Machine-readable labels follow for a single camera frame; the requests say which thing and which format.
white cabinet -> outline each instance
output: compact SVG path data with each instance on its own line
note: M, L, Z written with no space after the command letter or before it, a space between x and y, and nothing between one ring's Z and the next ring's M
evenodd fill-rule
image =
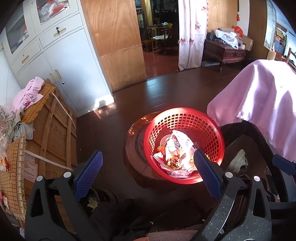
M9 62L13 62L23 48L29 44L36 33L30 12L29 0L24 1L13 13L4 29L3 46Z
M46 58L62 88L80 111L109 94L98 70L84 29L54 44Z
M31 0L30 12L37 35L77 11L76 0Z
M79 0L25 0L1 39L23 87L50 79L76 116L114 102Z
M31 79L34 79L36 76L39 76L44 80L49 78L52 82L56 81L44 53L35 58L18 75L19 80L24 87Z

window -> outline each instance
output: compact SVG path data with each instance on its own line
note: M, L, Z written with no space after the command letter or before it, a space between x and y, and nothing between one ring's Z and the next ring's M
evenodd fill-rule
M267 0L267 27L264 46L273 50L276 32L276 9L270 0Z

doorway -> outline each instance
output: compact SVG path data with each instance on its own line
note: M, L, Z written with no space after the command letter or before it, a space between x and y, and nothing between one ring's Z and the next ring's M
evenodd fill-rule
M178 0L135 0L147 79L178 71Z

wooden floor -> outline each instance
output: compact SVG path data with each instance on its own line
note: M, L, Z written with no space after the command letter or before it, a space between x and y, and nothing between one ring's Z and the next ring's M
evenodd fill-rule
M217 66L192 69L160 76L114 93L115 103L77 119L77 159L83 162L97 149L103 153L104 164L94 182L99 188L112 191L119 200L134 198L139 212L154 217L183 200L193 197L204 210L215 200L203 183L180 185L174 191L160 192L137 185L123 163L123 144L130 126L142 116L174 107L189 107L206 113L208 103L223 90L242 69L229 64L221 73ZM237 152L244 148L248 170L258 167L260 154L252 141L240 140L238 146L226 150L224 165L228 166Z
M177 72L178 54L178 49L168 49L167 55L160 50L154 53L143 51L147 79Z

blue gripper pad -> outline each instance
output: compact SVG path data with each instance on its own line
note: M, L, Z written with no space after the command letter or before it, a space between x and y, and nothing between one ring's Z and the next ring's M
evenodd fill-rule
M194 152L194 164L197 167L208 192L212 197L220 200L222 197L222 182L212 168L212 163L202 150L198 149Z
M290 162L280 155L274 155L274 157L272 158L272 164L289 176L296 174L296 164Z
M80 163L74 170L74 196L77 201L87 195L102 165L102 152L96 150L87 162Z

